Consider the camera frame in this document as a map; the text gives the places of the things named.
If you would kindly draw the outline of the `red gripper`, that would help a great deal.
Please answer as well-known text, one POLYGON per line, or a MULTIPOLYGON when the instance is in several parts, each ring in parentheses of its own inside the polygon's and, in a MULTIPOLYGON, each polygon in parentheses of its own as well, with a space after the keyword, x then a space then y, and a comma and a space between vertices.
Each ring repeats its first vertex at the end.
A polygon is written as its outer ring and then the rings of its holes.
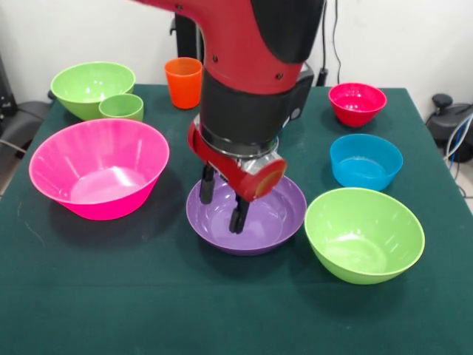
POLYGON ((194 120, 188 129, 188 144, 204 162, 200 181, 200 201, 210 204, 214 193, 215 174, 223 177, 236 193, 229 231, 240 234, 244 228, 250 203, 269 194, 283 178, 287 162, 273 150, 259 158, 233 158, 213 149, 200 132, 200 122, 194 120))

